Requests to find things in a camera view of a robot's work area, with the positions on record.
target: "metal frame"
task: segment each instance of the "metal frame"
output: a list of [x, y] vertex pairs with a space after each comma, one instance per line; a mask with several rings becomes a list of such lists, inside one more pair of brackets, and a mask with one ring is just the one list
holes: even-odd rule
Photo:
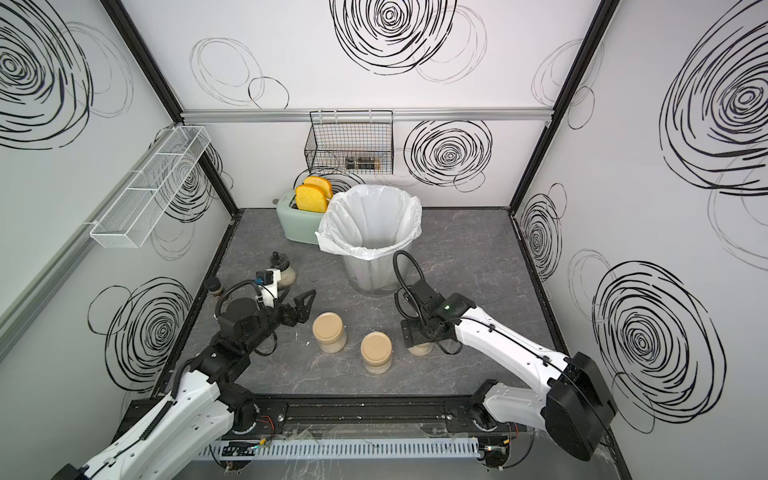
[[[131, 169], [137, 170], [149, 157], [154, 155], [171, 133], [170, 130], [165, 131]], [[89, 218], [93, 220], [101, 218], [131, 183], [132, 179], [133, 175], [127, 172], [122, 182], [112, 189]], [[0, 362], [11, 352], [14, 345], [96, 244], [91, 239], [92, 227], [91, 222], [83, 223], [0, 316]]]
[[165, 361], [165, 366], [163, 367], [160, 375], [157, 377], [157, 381], [155, 382], [154, 388], [152, 389], [152, 396], [162, 393], [174, 374], [176, 363], [179, 361], [182, 350], [184, 350], [184, 345], [187, 344], [187, 339], [192, 332], [192, 328], [197, 321], [197, 317], [200, 315], [200, 311], [203, 309], [203, 304], [205, 303], [205, 298], [208, 294], [207, 290], [205, 289], [205, 279], [216, 275], [216, 272], [219, 271], [221, 261], [224, 259], [224, 254], [227, 252], [230, 243], [232, 243], [235, 230], [237, 230], [237, 226], [240, 225], [240, 220], [243, 218], [243, 212], [244, 210], [241, 209], [235, 214], [234, 218], [230, 221], [229, 226], [224, 231], [224, 235], [221, 237], [221, 241], [219, 242], [219, 247], [216, 249], [214, 258], [210, 261], [210, 265], [208, 266], [208, 270], [203, 277], [203, 281], [200, 282], [200, 288], [197, 289], [197, 295], [194, 297], [190, 311], [187, 313], [187, 317], [184, 318], [184, 324], [181, 326], [179, 336], [176, 337], [174, 346], [170, 350], [168, 359]]
[[[514, 215], [517, 209], [520, 207], [523, 197], [525, 196], [525, 192], [530, 187], [531, 182], [533, 181], [533, 177], [535, 176], [536, 171], [541, 164], [541, 161], [544, 159], [544, 156], [546, 155], [547, 149], [554, 138], [555, 132], [557, 131], [564, 115], [568, 110], [568, 105], [570, 104], [576, 90], [578, 89], [578, 83], [581, 80], [581, 77], [583, 76], [584, 72], [586, 71], [589, 65], [589, 62], [597, 46], [599, 45], [599, 41], [601, 40], [602, 35], [605, 32], [607, 25], [611, 20], [611, 16], [613, 15], [616, 7], [619, 4], [619, 1], [620, 0], [602, 0], [592, 20], [592, 23], [590, 24], [585, 40], [581, 45], [581, 48], [578, 52], [576, 60], [574, 61], [574, 64], [572, 65], [571, 70], [568, 73], [568, 77], [566, 79], [564, 87], [560, 95], [558, 96], [557, 101], [555, 102], [554, 110], [546, 107], [544, 108], [395, 108], [393, 109], [394, 119], [397, 121], [541, 120], [541, 121], [549, 122], [545, 126], [544, 131], [539, 137], [534, 153], [531, 156], [531, 159], [525, 168], [525, 172], [523, 173], [521, 182], [518, 185], [518, 188], [515, 191], [515, 195], [512, 198], [509, 210], [510, 210], [512, 225], [515, 228], [515, 236], [518, 239], [518, 242], [520, 243], [521, 251], [525, 258], [526, 267], [528, 268], [528, 272], [531, 274], [531, 281], [535, 286], [537, 297], [539, 298], [539, 302], [541, 304], [542, 312], [545, 315], [545, 319], [547, 320], [548, 327], [550, 328], [552, 338], [555, 341], [557, 348], [563, 352], [567, 352], [567, 350], [565, 347], [564, 340], [562, 338], [562, 334], [558, 328], [557, 322], [554, 318], [554, 314], [552, 313], [548, 299], [545, 295], [543, 285], [541, 285], [541, 281], [539, 280], [538, 275], [534, 270], [530, 253], [528, 252], [527, 247], [522, 242], [522, 239], [519, 234], [519, 227], [516, 225]], [[118, 31], [121, 33], [129, 49], [131, 49], [131, 52], [133, 53], [134, 57], [137, 59], [137, 62], [141, 66], [142, 71], [147, 76], [147, 79], [149, 80], [150, 84], [156, 91], [157, 96], [160, 98], [161, 102], [165, 106], [166, 110], [168, 111], [168, 114], [175, 121], [189, 121], [194, 123], [217, 123], [217, 122], [231, 123], [231, 122], [265, 122], [265, 121], [307, 122], [307, 118], [309, 117], [309, 113], [312, 109], [186, 111], [186, 112], [183, 111], [177, 99], [174, 97], [173, 92], [170, 89], [170, 85], [166, 82], [165, 78], [160, 73], [159, 67], [154, 62], [154, 59], [152, 58], [146, 44], [141, 39], [141, 36], [139, 35], [137, 29], [135, 28], [135, 25], [133, 24], [127, 12], [125, 11], [120, 0], [101, 0], [101, 4], [104, 6], [107, 13], [112, 18], [113, 23], [115, 23], [115, 26], [118, 28]], [[203, 168], [205, 174], [208, 176], [209, 181], [213, 184], [214, 189], [216, 189], [217, 193], [219, 194], [219, 197], [221, 198], [225, 207], [230, 212], [230, 215], [235, 217], [234, 221], [227, 228], [227, 232], [225, 232], [224, 234], [222, 243], [219, 246], [219, 249], [216, 255], [214, 256], [213, 261], [211, 262], [211, 265], [207, 273], [207, 275], [210, 275], [210, 274], [213, 274], [215, 271], [217, 271], [220, 265], [220, 262], [223, 259], [223, 255], [226, 252], [226, 249], [229, 245], [229, 242], [231, 241], [233, 233], [237, 228], [237, 223], [240, 219], [240, 216], [242, 215], [242, 211], [237, 209], [237, 205], [234, 203], [234, 200], [232, 199], [229, 193], [229, 190], [224, 186], [223, 181], [215, 171], [207, 155], [204, 155], [204, 157], [200, 159], [200, 165]], [[165, 384], [170, 378], [170, 373], [173, 371], [172, 367], [175, 366], [175, 362], [178, 360], [178, 356], [180, 355], [183, 345], [185, 344], [189, 336], [189, 332], [191, 331], [191, 328], [193, 327], [194, 322], [197, 320], [197, 315], [200, 312], [200, 308], [202, 307], [202, 303], [204, 300], [205, 300], [205, 291], [204, 291], [204, 288], [201, 286], [200, 290], [198, 291], [197, 297], [195, 299], [195, 303], [193, 304], [193, 308], [190, 309], [189, 315], [185, 319], [182, 332], [180, 333], [176, 343], [174, 344], [174, 349], [172, 350], [169, 360], [167, 362], [167, 365], [165, 366], [164, 373], [163, 375], [161, 375], [160, 380], [155, 386], [155, 390], [153, 391], [153, 394], [158, 393], [162, 388], [164, 388]], [[280, 398], [276, 396], [265, 396], [264, 398], [277, 400], [277, 401], [280, 400]], [[349, 406], [348, 404], [349, 402], [351, 402], [353, 406], [360, 405], [362, 408], [362, 404], [364, 403], [364, 401], [362, 401], [361, 398], [354, 397], [354, 396], [330, 397], [330, 398], [334, 405], [344, 404], [343, 406], [345, 407]], [[416, 397], [414, 400], [414, 399], [407, 399], [403, 397], [393, 399], [389, 397], [380, 396], [380, 397], [366, 398], [365, 402], [368, 402], [369, 405], [373, 406], [374, 408], [377, 408], [378, 411], [380, 411], [380, 409], [385, 406], [382, 404], [382, 402], [384, 402], [385, 404], [386, 402], [394, 402], [392, 406], [396, 409], [396, 412], [402, 414], [403, 413], [402, 410], [410, 408], [410, 406], [412, 405], [412, 402], [423, 402], [425, 400], [428, 401], [428, 398], [429, 397]], [[319, 401], [318, 397], [308, 397], [305, 399], [311, 405], [317, 405]], [[445, 402], [446, 404], [444, 405], [448, 405], [447, 402], [460, 402], [463, 405], [463, 404], [466, 404], [466, 398], [462, 397], [461, 399], [459, 399], [459, 397], [452, 397], [452, 399], [445, 399]], [[445, 414], [444, 421], [446, 422], [446, 425], [447, 425], [451, 422], [452, 419], [457, 419], [460, 417], [461, 416], [459, 415], [458, 412], [451, 411], [450, 413]], [[608, 447], [614, 456], [614, 460], [616, 462], [620, 475], [622, 478], [630, 479], [631, 476], [629, 474], [629, 471], [627, 470], [627, 466], [624, 463], [624, 459], [621, 455], [621, 452], [618, 449], [615, 438], [613, 437], [613, 434], [612, 432], [610, 432], [610, 430], [609, 430], [609, 436], [611, 438], [611, 445], [608, 445]]]
[[[304, 122], [310, 121], [310, 112], [317, 108], [286, 108], [283, 110], [186, 110], [181, 112], [184, 121], [194, 124], [243, 123], [243, 122]], [[369, 121], [366, 113], [342, 111], [342, 109], [324, 108], [324, 111], [338, 110], [340, 121]], [[550, 121], [553, 110], [550, 107], [485, 107], [485, 108], [373, 108], [389, 110], [394, 113], [394, 121], [429, 121], [429, 120], [541, 120]]]
[[605, 30], [608, 28], [608, 24], [611, 23], [616, 7], [619, 6], [621, 0], [602, 0], [598, 6], [597, 12], [592, 18], [592, 23], [589, 25], [587, 34], [584, 37], [584, 41], [581, 43], [574, 64], [571, 66], [571, 70], [568, 72], [568, 76], [565, 78], [562, 90], [558, 95], [558, 99], [554, 103], [554, 113], [552, 120], [547, 125], [544, 131], [541, 132], [541, 136], [536, 142], [536, 147], [531, 155], [531, 159], [528, 161], [528, 165], [525, 167], [522, 179], [518, 184], [515, 195], [512, 197], [512, 201], [509, 204], [512, 215], [518, 211], [520, 205], [525, 198], [528, 188], [533, 182], [533, 178], [538, 171], [541, 162], [547, 154], [554, 136], [557, 134], [558, 127], [563, 118], [568, 112], [568, 107], [571, 105], [576, 90], [578, 90], [581, 78], [584, 77], [584, 73], [589, 67], [589, 63], [592, 60], [594, 52], [598, 49], [598, 45], [603, 38]]
[[[115, 28], [120, 32], [120, 36], [128, 46], [128, 49], [131, 50], [131, 54], [139, 64], [144, 76], [147, 77], [149, 84], [154, 89], [154, 93], [157, 94], [157, 98], [160, 99], [160, 102], [168, 112], [170, 119], [174, 122], [183, 122], [184, 119], [181, 115], [181, 104], [176, 99], [173, 90], [165, 80], [160, 68], [157, 66], [157, 63], [155, 63], [154, 58], [152, 58], [152, 54], [149, 52], [147, 44], [145, 44], [144, 40], [141, 38], [141, 35], [136, 29], [136, 25], [134, 25], [128, 12], [126, 12], [123, 3], [120, 0], [100, 1], [104, 10], [107, 11], [109, 18], [112, 20], [112, 23], [114, 23]], [[208, 153], [203, 153], [198, 164], [205, 173], [205, 176], [208, 177], [208, 181], [221, 199], [221, 203], [224, 204], [227, 212], [229, 212], [231, 217], [234, 217], [238, 210], [235, 200], [232, 198], [232, 194], [227, 189], [223, 180], [221, 180], [221, 176], [216, 172], [216, 168], [211, 163]]]

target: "mint green toaster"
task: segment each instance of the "mint green toaster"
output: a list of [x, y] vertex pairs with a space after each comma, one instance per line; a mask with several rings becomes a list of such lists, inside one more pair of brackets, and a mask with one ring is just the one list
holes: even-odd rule
[[292, 208], [295, 196], [296, 194], [291, 190], [277, 201], [277, 218], [280, 219], [283, 232], [288, 240], [317, 245], [315, 232], [324, 214]]

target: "black wire basket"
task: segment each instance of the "black wire basket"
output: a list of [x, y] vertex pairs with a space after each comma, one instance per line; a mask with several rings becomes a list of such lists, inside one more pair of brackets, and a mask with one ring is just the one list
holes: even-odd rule
[[311, 174], [392, 174], [391, 110], [313, 111], [310, 120], [304, 157]]

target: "black frame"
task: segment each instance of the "black frame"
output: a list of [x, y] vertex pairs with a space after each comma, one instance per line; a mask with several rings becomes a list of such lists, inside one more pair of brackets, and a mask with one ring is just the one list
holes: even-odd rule
[[528, 192], [528, 188], [531, 186], [533, 178], [547, 154], [547, 150], [554, 139], [555, 133], [558, 131], [560, 123], [568, 112], [568, 107], [571, 105], [576, 90], [578, 90], [579, 82], [587, 71], [589, 62], [592, 60], [594, 52], [598, 49], [598, 45], [600, 45], [600, 41], [603, 39], [603, 34], [608, 28], [608, 24], [611, 23], [616, 7], [619, 6], [620, 2], [621, 0], [602, 0], [600, 2], [598, 10], [592, 18], [592, 23], [590, 23], [587, 30], [587, 35], [584, 37], [584, 41], [581, 43], [581, 47], [576, 54], [574, 64], [571, 66], [558, 99], [554, 103], [554, 113], [552, 114], [551, 122], [541, 132], [541, 136], [538, 138], [536, 147], [533, 150], [533, 155], [528, 160], [528, 165], [525, 166], [522, 179], [518, 184], [517, 190], [515, 190], [515, 195], [509, 203], [512, 216], [517, 213], [518, 208], [522, 205], [523, 198]]
[[[175, 95], [173, 94], [173, 91], [171, 90], [170, 85], [167, 83], [165, 77], [162, 75], [159, 67], [157, 66], [157, 63], [152, 58], [152, 55], [149, 52], [149, 49], [144, 43], [144, 40], [141, 38], [141, 35], [136, 29], [136, 26], [134, 25], [130, 16], [126, 12], [125, 7], [123, 6], [121, 0], [100, 0], [100, 1], [102, 6], [104, 7], [104, 10], [106, 10], [106, 12], [109, 14], [115, 27], [120, 32], [120, 35], [125, 41], [126, 45], [131, 50], [131, 54], [134, 56], [137, 63], [141, 67], [141, 70], [143, 71], [144, 75], [147, 77], [147, 80], [149, 80], [150, 85], [152, 86], [158, 98], [160, 99], [160, 102], [165, 107], [170, 118], [174, 122], [183, 122], [183, 118], [181, 117], [182, 108], [180, 103], [178, 102]], [[557, 321], [552, 312], [552, 308], [549, 304], [549, 300], [545, 294], [544, 286], [541, 283], [541, 280], [539, 279], [538, 274], [535, 271], [534, 264], [531, 259], [531, 254], [528, 251], [528, 248], [525, 245], [525, 242], [521, 238], [520, 228], [519, 228], [519, 225], [517, 225], [517, 220], [515, 219], [515, 213], [517, 212], [518, 208], [522, 204], [523, 198], [525, 197], [525, 194], [528, 191], [528, 188], [531, 186], [534, 176], [536, 175], [536, 171], [541, 165], [541, 162], [544, 160], [546, 152], [552, 140], [554, 139], [555, 132], [557, 131], [560, 123], [562, 122], [563, 117], [566, 115], [568, 111], [568, 106], [571, 103], [571, 100], [573, 99], [573, 96], [576, 93], [576, 90], [578, 89], [579, 81], [581, 80], [581, 77], [586, 72], [589, 62], [592, 59], [592, 56], [594, 55], [594, 52], [596, 51], [600, 43], [600, 40], [602, 39], [602, 36], [608, 24], [610, 23], [611, 18], [616, 10], [616, 7], [618, 7], [618, 4], [620, 1], [621, 0], [602, 0], [601, 1], [597, 9], [597, 12], [595, 13], [595, 16], [593, 17], [592, 22], [589, 26], [586, 37], [584, 38], [584, 41], [581, 44], [579, 52], [574, 61], [574, 64], [571, 66], [571, 70], [568, 72], [568, 76], [566, 77], [564, 87], [562, 88], [560, 94], [558, 95], [558, 99], [554, 104], [554, 113], [552, 115], [551, 122], [542, 131], [541, 136], [539, 137], [536, 147], [534, 149], [533, 155], [531, 156], [530, 160], [528, 161], [528, 164], [526, 165], [522, 179], [518, 184], [517, 190], [515, 191], [515, 195], [513, 196], [508, 208], [512, 227], [515, 231], [515, 238], [518, 241], [518, 245], [520, 246], [523, 257], [525, 258], [525, 265], [528, 269], [529, 275], [531, 276], [531, 281], [533, 282], [536, 296], [541, 305], [541, 310], [544, 314], [545, 321], [547, 322], [547, 326], [550, 330], [550, 334], [552, 335], [555, 348], [566, 354], [568, 354], [568, 350], [565, 345], [562, 333], [558, 327]], [[210, 275], [213, 275], [218, 271], [219, 266], [221, 265], [223, 256], [226, 253], [227, 248], [229, 247], [229, 244], [233, 238], [234, 232], [237, 229], [237, 225], [240, 222], [240, 218], [243, 215], [243, 210], [237, 208], [237, 205], [235, 204], [234, 199], [232, 198], [224, 182], [221, 180], [221, 177], [216, 172], [216, 169], [211, 163], [207, 153], [204, 153], [203, 156], [200, 158], [199, 164], [203, 172], [206, 174], [208, 180], [213, 185], [214, 190], [217, 192], [222, 203], [226, 207], [227, 212], [230, 214], [230, 216], [233, 217], [229, 227], [224, 232], [224, 235], [220, 242], [219, 248], [217, 249], [217, 252], [214, 255], [214, 258], [212, 259], [208, 267], [208, 271], [206, 272], [206, 278], [208, 278]], [[192, 330], [195, 322], [197, 321], [197, 316], [200, 313], [200, 309], [202, 308], [206, 294], [207, 294], [206, 290], [204, 286], [201, 284], [200, 289], [198, 290], [197, 295], [195, 297], [194, 303], [190, 308], [190, 312], [187, 314], [187, 318], [184, 320], [184, 325], [182, 326], [180, 334], [177, 337], [177, 340], [174, 344], [174, 348], [171, 350], [168, 361], [166, 362], [166, 365], [158, 379], [158, 382], [152, 391], [153, 397], [161, 393], [165, 388], [165, 386], [167, 385], [167, 383], [170, 381], [176, 362], [179, 360], [179, 356], [181, 355], [181, 350], [183, 349], [184, 344], [186, 343], [187, 338], [189, 337], [190, 331]], [[453, 396], [453, 397], [262, 396], [262, 398], [264, 401], [267, 401], [267, 402], [283, 403], [286, 405], [285, 408], [287, 409], [293, 406], [293, 408], [298, 408], [299, 410], [301, 410], [302, 408], [301, 405], [306, 404], [307, 408], [309, 408], [310, 406], [311, 408], [314, 408], [314, 409], [320, 407], [321, 411], [323, 408], [323, 403], [331, 402], [337, 405], [337, 408], [339, 404], [343, 404], [342, 409], [349, 409], [352, 412], [359, 412], [358, 404], [367, 402], [372, 407], [378, 406], [379, 408], [382, 408], [383, 406], [388, 406], [388, 407], [391, 406], [393, 413], [395, 413], [394, 417], [406, 418], [409, 416], [409, 413], [411, 411], [414, 411], [414, 409], [416, 409], [417, 411], [421, 411], [419, 410], [419, 408], [421, 407], [424, 407], [427, 410], [434, 409], [436, 415], [437, 414], [443, 415], [442, 413], [440, 413], [441, 409], [446, 412], [457, 414], [457, 412], [453, 410], [454, 402], [456, 402], [457, 406], [465, 405], [467, 403], [468, 396]], [[137, 402], [137, 406], [138, 406], [138, 403], [141, 403], [141, 402], [149, 402], [153, 405], [156, 400], [157, 398], [139, 400], [135, 402]], [[129, 409], [129, 412], [126, 415], [126, 418], [130, 414], [131, 414], [131, 409]], [[319, 417], [313, 417], [314, 422], [318, 422], [319, 419], [323, 417], [322, 414], [317, 414], [317, 415]], [[447, 419], [448, 413], [446, 413], [445, 416], [446, 416], [446, 419], [435, 418], [435, 420], [438, 420], [438, 422], [444, 422], [446, 424], [447, 431], [455, 431], [455, 429], [450, 429], [448, 427], [448, 425], [450, 424], [450, 419]], [[463, 418], [462, 415], [452, 415], [452, 417], [454, 419]], [[472, 427], [466, 428], [466, 425], [464, 425], [464, 427], [459, 427], [459, 430], [462, 430], [462, 429], [466, 431], [473, 430]], [[611, 432], [610, 429], [608, 430], [608, 436], [611, 442], [610, 442], [610, 445], [606, 445], [606, 446], [611, 450], [611, 453], [616, 462], [616, 466], [618, 468], [619, 474], [622, 478], [626, 480], [630, 480], [631, 475], [627, 469], [626, 463], [624, 462], [624, 457], [622, 456], [621, 451], [619, 450], [618, 445], [616, 443], [616, 439], [613, 436], [613, 432]]]
[[[176, 99], [173, 90], [171, 90], [170, 85], [165, 80], [160, 68], [157, 66], [157, 63], [155, 63], [154, 58], [152, 58], [152, 54], [149, 52], [147, 44], [145, 44], [144, 40], [141, 38], [141, 35], [136, 29], [136, 25], [134, 25], [128, 12], [126, 12], [123, 3], [120, 0], [101, 0], [101, 5], [104, 7], [104, 10], [107, 11], [115, 28], [120, 32], [120, 36], [128, 46], [128, 49], [131, 50], [131, 54], [139, 64], [144, 76], [149, 80], [149, 84], [154, 89], [157, 98], [160, 99], [160, 102], [165, 107], [170, 119], [174, 123], [183, 123], [184, 119], [181, 117], [181, 104]], [[231, 217], [237, 215], [238, 209], [235, 200], [232, 198], [232, 194], [229, 189], [227, 189], [223, 180], [221, 180], [221, 176], [216, 172], [216, 168], [211, 163], [207, 152], [203, 152], [198, 164], [205, 173], [210, 184], [214, 187], [216, 194], [221, 199], [221, 203], [224, 204], [229, 215]]]

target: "wire basket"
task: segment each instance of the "wire basket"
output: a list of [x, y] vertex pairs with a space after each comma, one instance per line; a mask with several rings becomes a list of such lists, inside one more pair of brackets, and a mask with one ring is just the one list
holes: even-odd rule
[[304, 157], [311, 174], [340, 170], [392, 174], [395, 150], [391, 110], [310, 112]]
[[204, 127], [176, 127], [96, 222], [91, 238], [104, 248], [141, 247], [209, 144]]

